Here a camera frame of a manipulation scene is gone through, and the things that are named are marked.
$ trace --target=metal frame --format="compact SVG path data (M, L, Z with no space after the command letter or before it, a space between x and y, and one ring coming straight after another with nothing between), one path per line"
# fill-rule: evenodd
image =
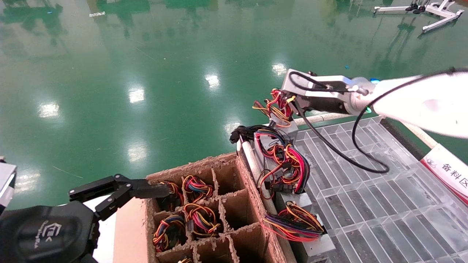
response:
M465 10L460 9L456 13L451 12L449 10L449 8L454 3L455 3L454 0L444 0L442 3L431 3L431 4L429 4L426 7L425 12L428 12L428 13L430 13L432 15L441 16L444 19L442 19L440 21L437 21L437 22L435 22L433 24L423 26L423 33L426 33L429 30L432 30L432 29L438 28L440 26L443 26L443 25L447 24L450 21L457 20ZM408 6L405 6L405 7L374 7L374 14L376 14L378 12L391 12L391 11L404 11L404 12L408 13L406 11L406 8L408 8Z

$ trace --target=epoxy floor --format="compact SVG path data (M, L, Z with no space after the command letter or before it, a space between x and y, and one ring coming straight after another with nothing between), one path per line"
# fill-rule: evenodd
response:
M372 16L389 4L409 1L3 0L0 154L19 167L9 208L234 151L230 131L267 121L250 107L290 67L385 79L467 66L466 15L420 36L437 19ZM467 161L466 141L437 138Z

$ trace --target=white pipe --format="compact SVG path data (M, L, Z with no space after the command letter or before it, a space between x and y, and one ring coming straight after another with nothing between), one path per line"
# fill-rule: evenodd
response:
M260 169L260 166L258 165L257 157L255 156L255 153L252 150L252 146L250 145L250 143L245 141L241 144L241 140L238 140L237 148L243 149L247 162L249 163L250 170L252 171L253 178L258 178L262 170ZM265 185L262 185L262 187L260 188L260 191L262 191L262 194L264 197L270 198L270 193L265 189ZM275 205L273 204L273 200L271 199L266 200L262 198L262 201L267 212L272 213L272 214L278 214L278 212L276 211ZM278 242L281 247L281 250L283 250L283 254L285 255L286 262L297 263L289 242L283 238L278 238Z
M421 128L414 126L412 124L402 122L408 130L410 130L414 135L416 135L421 141L423 141L430 149L433 149L438 143L434 140L429 134L423 131Z
M341 113L325 113L320 115L314 115L307 117L307 120L310 123L322 122L322 121L329 121L334 119L340 119L345 117L350 117L351 115L348 114L341 114ZM294 122L297 126L306 125L306 122L303 118L294 119Z

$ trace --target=transparent plastic grid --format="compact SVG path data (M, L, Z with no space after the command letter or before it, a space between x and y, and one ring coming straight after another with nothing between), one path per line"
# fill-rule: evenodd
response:
M389 165L366 172L328 149L311 130L295 147L311 165L306 192L336 250L329 262L468 263L468 209L380 123L362 120L358 145ZM318 131L347 156L381 168L352 144L353 122Z

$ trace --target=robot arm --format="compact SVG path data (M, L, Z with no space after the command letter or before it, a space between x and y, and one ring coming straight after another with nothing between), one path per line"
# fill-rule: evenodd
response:
M296 113L314 109L358 115L379 96L414 80L376 101L373 110L428 131L468 139L468 109L464 105L468 73L447 73L421 81L417 81L421 76L413 76L372 83L363 77L313 76L289 69L282 90L288 97L295 96Z

